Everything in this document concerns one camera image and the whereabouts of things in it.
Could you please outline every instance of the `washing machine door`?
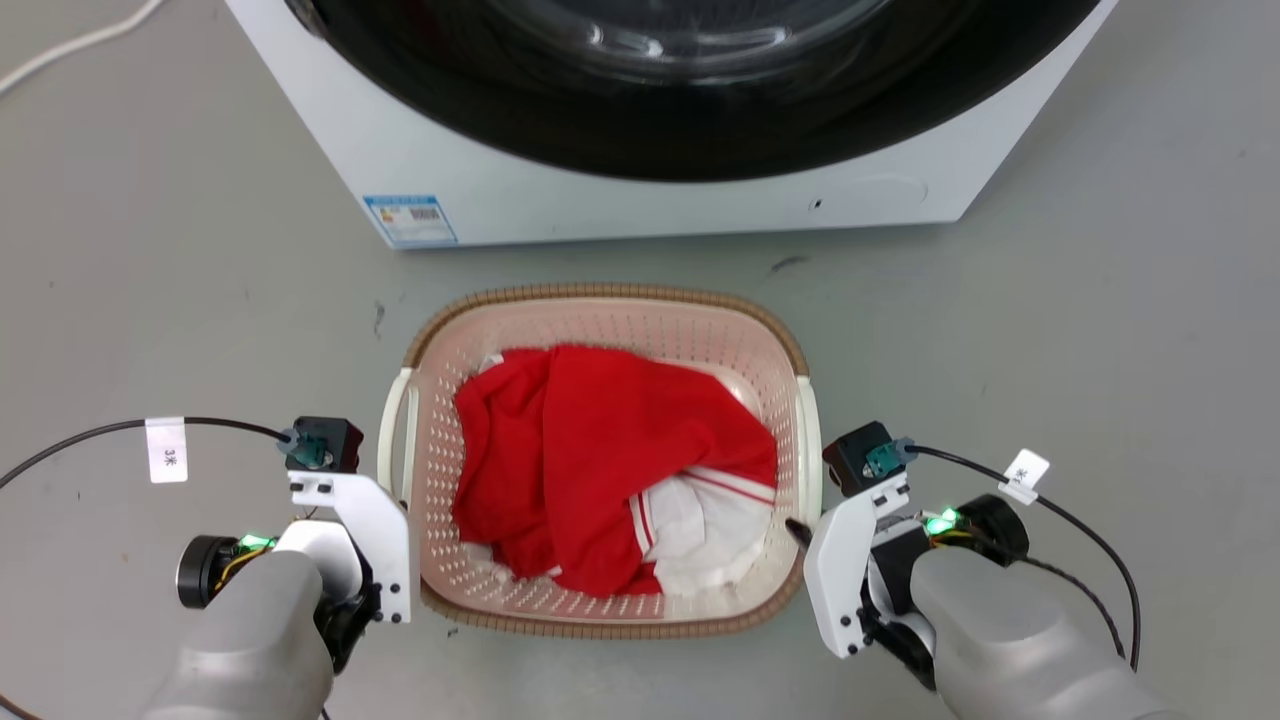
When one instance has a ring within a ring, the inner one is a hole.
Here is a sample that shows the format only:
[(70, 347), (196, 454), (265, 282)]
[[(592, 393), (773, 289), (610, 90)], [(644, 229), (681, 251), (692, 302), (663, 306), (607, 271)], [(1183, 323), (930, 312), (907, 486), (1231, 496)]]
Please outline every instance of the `washing machine door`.
[(288, 0), (370, 79), (573, 170), (724, 181), (838, 163), (986, 100), (1098, 0)]

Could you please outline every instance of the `pink plastic basket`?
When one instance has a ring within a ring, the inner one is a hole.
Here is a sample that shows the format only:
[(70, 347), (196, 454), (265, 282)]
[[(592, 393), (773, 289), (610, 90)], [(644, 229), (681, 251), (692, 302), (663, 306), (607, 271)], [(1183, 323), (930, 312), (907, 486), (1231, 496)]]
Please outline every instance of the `pink plastic basket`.
[[(562, 343), (622, 347), (713, 373), (769, 428), (778, 441), (777, 506), (764, 551), (741, 582), (692, 597), (596, 600), (545, 578), (513, 580), (458, 541), (451, 506), (466, 447), (454, 391), (485, 355)], [(426, 324), (387, 400), (378, 475), (408, 502), (421, 536), (422, 600), (436, 612), (534, 634), (695, 637), (763, 623), (799, 589), (803, 561), (783, 520), (818, 520), (820, 442), (804, 355), (759, 306), (652, 286), (541, 286), (468, 296)], [(399, 474), (393, 470), (397, 447), (403, 448)]]

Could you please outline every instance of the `floor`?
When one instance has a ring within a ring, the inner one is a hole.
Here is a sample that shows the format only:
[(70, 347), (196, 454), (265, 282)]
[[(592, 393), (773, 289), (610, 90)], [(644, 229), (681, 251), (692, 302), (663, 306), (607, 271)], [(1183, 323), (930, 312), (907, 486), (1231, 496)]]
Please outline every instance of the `floor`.
[[(0, 68), (136, 0), (0, 10)], [(372, 429), (410, 338), (470, 291), (637, 281), (739, 293), (792, 328), (824, 437), (879, 419), (1000, 465), (1129, 560), (1142, 675), (1201, 717), (1280, 705), (1280, 5), (1124, 0), (957, 224), (394, 254), (218, 0), (0, 100), (0, 465), (127, 418), (301, 414)], [(0, 692), (47, 719), (134, 715), (196, 615), (197, 533), (291, 516), (270, 443), (197, 428), (192, 482), (140, 434), (86, 443), (0, 502)], [(922, 461), (915, 498), (988, 488)], [(1106, 559), (1056, 518), (1033, 548), (1129, 624)], [(1038, 579), (1106, 642), (1085, 601)], [(827, 655), (797, 598), (719, 639), (498, 635), (422, 612), (372, 629), (329, 703), (352, 717), (920, 717), (892, 659)]]

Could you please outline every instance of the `white washing machine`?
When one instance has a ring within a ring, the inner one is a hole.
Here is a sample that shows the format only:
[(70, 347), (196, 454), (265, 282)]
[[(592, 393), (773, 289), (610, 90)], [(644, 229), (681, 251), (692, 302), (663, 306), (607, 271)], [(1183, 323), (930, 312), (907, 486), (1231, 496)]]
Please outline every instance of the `white washing machine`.
[(1116, 0), (228, 0), (392, 247), (959, 219)]

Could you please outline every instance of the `brown woven rim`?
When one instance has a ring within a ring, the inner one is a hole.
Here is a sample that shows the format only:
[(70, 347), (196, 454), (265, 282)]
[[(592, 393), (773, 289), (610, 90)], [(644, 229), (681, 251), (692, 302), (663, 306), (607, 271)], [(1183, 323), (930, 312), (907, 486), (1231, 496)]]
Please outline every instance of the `brown woven rim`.
[[(778, 342), (782, 343), (782, 347), (787, 352), (787, 357), (791, 360), (791, 366), (796, 375), (809, 374), (809, 364), (805, 361), (804, 352), (800, 351), (800, 343), (797, 343), (795, 337), (792, 337), (791, 331), (782, 324), (782, 320), (777, 319), (772, 313), (754, 302), (718, 292), (626, 283), (540, 284), (508, 290), (490, 290), (486, 292), (468, 295), (445, 306), (443, 310), (436, 313), (425, 327), (422, 327), (421, 332), (417, 333), (417, 337), (413, 338), (413, 342), (410, 343), (408, 352), (404, 355), (403, 366), (417, 368), (422, 361), (422, 355), (426, 352), (426, 346), (430, 345), (440, 329), (453, 322), (453, 319), (458, 315), (470, 310), (485, 307), (488, 305), (500, 305), (504, 302), (525, 302), (532, 300), (579, 300), (584, 297), (660, 300), (666, 302), (710, 305), (713, 307), (723, 307), (726, 310), (741, 313), (754, 320), (758, 320), (760, 324), (767, 327), (774, 337), (778, 338)], [(771, 620), (774, 615), (781, 612), (795, 593), (799, 592), (800, 584), (804, 582), (803, 569), (804, 557), (797, 555), (795, 564), (791, 565), (791, 571), (787, 574), (786, 580), (783, 580), (777, 592), (750, 612), (744, 612), (732, 618), (691, 620), (685, 623), (596, 624), (588, 621), (570, 623), (563, 620), (512, 618), (508, 615), (462, 607), (461, 605), (451, 602), (445, 600), (444, 596), (435, 592), (435, 589), (433, 589), (425, 579), (421, 580), (421, 596), (422, 602), (425, 602), (428, 607), (449, 620), (506, 633), (586, 639), (703, 638), (709, 635), (739, 633)]]

